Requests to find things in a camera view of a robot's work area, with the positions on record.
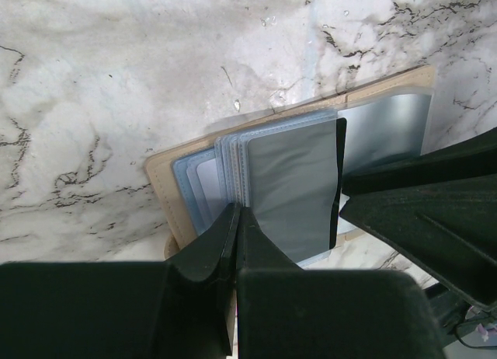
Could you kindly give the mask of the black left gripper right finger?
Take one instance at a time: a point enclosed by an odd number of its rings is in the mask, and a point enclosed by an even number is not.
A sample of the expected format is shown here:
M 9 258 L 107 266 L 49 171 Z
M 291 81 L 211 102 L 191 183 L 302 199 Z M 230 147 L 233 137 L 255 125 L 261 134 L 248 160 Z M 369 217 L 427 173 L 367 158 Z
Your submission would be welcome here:
M 441 358 L 423 290 L 392 270 L 303 270 L 242 208 L 237 230 L 241 358 Z

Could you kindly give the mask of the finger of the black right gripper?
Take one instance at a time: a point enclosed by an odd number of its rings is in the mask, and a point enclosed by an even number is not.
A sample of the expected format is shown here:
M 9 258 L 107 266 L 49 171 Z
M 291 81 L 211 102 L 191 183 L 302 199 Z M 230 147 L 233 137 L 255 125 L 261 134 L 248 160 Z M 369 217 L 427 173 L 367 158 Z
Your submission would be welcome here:
M 496 307 L 496 176 L 352 196 L 341 216 L 485 311 Z
M 343 179 L 349 197 L 496 173 L 496 129 L 412 159 L 355 172 Z

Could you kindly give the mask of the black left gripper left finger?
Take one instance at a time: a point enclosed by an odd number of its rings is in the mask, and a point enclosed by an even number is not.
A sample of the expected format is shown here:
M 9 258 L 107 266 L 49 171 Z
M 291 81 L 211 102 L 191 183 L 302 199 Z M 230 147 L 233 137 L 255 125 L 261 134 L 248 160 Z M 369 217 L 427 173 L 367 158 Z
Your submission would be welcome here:
M 230 356 L 240 214 L 229 204 L 165 261 L 3 264 L 1 356 Z

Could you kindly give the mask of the dark credit card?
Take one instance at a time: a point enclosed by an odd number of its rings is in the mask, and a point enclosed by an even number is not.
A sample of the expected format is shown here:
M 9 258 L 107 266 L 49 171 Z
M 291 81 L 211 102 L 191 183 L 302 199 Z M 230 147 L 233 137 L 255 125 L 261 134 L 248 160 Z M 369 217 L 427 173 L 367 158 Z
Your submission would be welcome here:
M 336 243 L 347 122 L 321 120 L 247 141 L 249 202 L 262 232 L 298 263 Z

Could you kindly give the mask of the beige card holder wallet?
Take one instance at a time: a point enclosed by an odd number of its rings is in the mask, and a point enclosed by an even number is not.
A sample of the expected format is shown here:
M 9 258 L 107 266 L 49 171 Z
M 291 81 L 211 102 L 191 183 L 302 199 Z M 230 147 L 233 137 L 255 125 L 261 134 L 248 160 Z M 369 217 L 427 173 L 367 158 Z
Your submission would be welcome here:
M 299 264 L 363 234 L 339 217 L 342 178 L 422 153 L 436 72 L 413 68 L 148 158 L 165 212 L 170 258 L 230 203 L 248 207 L 266 236 Z

